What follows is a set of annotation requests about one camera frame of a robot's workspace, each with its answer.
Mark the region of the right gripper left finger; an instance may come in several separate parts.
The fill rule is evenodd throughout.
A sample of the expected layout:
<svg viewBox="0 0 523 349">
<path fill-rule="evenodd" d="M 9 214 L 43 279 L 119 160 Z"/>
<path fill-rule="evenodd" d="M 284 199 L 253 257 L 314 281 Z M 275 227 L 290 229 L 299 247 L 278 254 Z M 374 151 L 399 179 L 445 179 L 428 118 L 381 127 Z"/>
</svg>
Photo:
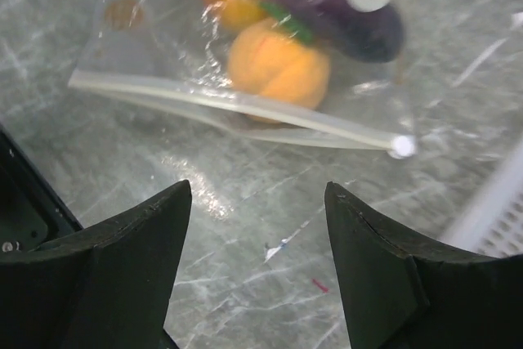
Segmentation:
<svg viewBox="0 0 523 349">
<path fill-rule="evenodd" d="M 164 330 L 190 220 L 179 181 L 86 229 L 1 258 L 4 348 L 173 348 Z"/>
</svg>

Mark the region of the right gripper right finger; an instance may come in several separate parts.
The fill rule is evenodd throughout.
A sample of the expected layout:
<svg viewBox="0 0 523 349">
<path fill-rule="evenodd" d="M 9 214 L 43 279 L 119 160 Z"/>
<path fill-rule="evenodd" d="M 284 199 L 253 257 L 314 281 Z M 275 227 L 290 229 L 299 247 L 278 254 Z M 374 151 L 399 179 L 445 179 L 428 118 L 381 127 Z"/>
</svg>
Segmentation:
<svg viewBox="0 0 523 349">
<path fill-rule="evenodd" d="M 324 205 L 352 347 L 521 347 L 521 256 L 441 243 L 334 182 Z"/>
</svg>

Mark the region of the polka dot zip bag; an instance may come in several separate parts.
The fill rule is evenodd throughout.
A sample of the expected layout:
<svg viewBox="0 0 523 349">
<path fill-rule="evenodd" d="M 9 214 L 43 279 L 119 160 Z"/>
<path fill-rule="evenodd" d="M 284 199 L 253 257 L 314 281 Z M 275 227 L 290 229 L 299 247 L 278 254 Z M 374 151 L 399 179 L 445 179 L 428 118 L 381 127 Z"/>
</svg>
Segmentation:
<svg viewBox="0 0 523 349">
<path fill-rule="evenodd" d="M 99 0 L 72 88 L 259 141 L 417 150 L 400 0 Z"/>
</svg>

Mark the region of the orange fake peach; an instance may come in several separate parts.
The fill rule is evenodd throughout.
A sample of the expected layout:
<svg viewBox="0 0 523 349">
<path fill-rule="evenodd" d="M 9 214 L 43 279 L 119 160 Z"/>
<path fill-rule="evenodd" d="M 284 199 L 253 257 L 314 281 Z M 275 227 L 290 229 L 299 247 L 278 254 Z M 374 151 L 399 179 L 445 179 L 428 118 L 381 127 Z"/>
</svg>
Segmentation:
<svg viewBox="0 0 523 349">
<path fill-rule="evenodd" d="M 278 28 L 268 18 L 240 32 L 227 60 L 238 92 L 315 110 L 328 91 L 330 57 Z"/>
</svg>

